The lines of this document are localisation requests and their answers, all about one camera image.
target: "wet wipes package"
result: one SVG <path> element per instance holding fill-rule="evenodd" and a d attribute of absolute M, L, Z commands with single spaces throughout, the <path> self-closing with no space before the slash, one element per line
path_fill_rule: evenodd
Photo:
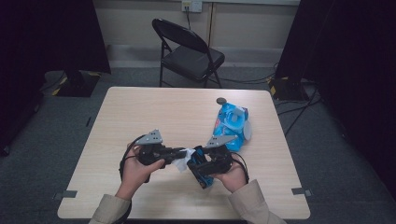
<path fill-rule="evenodd" d="M 222 103 L 213 135 L 237 135 L 238 137 L 226 146 L 231 151 L 239 151 L 244 141 L 251 137 L 248 109 L 226 102 Z"/>

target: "wall outlet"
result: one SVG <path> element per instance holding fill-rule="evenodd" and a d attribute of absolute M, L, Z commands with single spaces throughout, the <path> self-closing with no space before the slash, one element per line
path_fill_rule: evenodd
<path fill-rule="evenodd" d="M 181 1 L 181 11 L 202 12 L 202 1 Z"/>

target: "hand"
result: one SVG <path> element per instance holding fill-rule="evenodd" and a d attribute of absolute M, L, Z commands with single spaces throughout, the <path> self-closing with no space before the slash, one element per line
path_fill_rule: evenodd
<path fill-rule="evenodd" d="M 235 155 L 233 155 L 233 158 L 239 161 L 239 158 Z M 211 176 L 220 180 L 224 187 L 231 193 L 244 187 L 247 183 L 244 169 L 237 162 L 233 162 L 231 169 L 226 174 L 215 174 Z"/>
<path fill-rule="evenodd" d="M 143 165 L 137 159 L 136 155 L 139 154 L 141 147 L 133 146 L 126 157 L 132 157 L 125 161 L 122 174 L 122 182 L 120 188 L 117 191 L 116 197 L 130 201 L 134 196 L 134 193 L 139 187 L 146 181 L 151 173 L 160 169 L 165 160 L 159 160 L 151 165 Z"/>

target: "table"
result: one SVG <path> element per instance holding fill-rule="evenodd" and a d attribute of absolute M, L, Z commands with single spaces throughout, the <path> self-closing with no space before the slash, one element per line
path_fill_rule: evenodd
<path fill-rule="evenodd" d="M 218 97 L 246 107 L 252 138 L 241 148 L 250 179 L 258 179 L 270 210 L 282 218 L 309 218 L 301 183 L 267 91 L 113 87 L 106 94 L 67 190 L 60 218 L 91 218 L 103 194 L 120 185 L 119 163 L 128 143 L 159 129 L 167 147 L 205 145 L 212 136 Z M 134 195 L 129 218 L 239 219 L 218 180 L 201 189 L 190 170 L 175 165 L 151 175 Z"/>

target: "chair backrest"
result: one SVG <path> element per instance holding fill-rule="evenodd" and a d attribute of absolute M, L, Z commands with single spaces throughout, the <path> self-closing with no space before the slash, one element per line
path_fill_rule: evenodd
<path fill-rule="evenodd" d="M 163 19 L 154 19 L 152 21 L 152 27 L 165 43 L 166 41 L 164 39 L 166 38 L 189 49 L 194 49 L 202 53 L 209 52 L 206 42 L 195 32 L 185 27 Z"/>

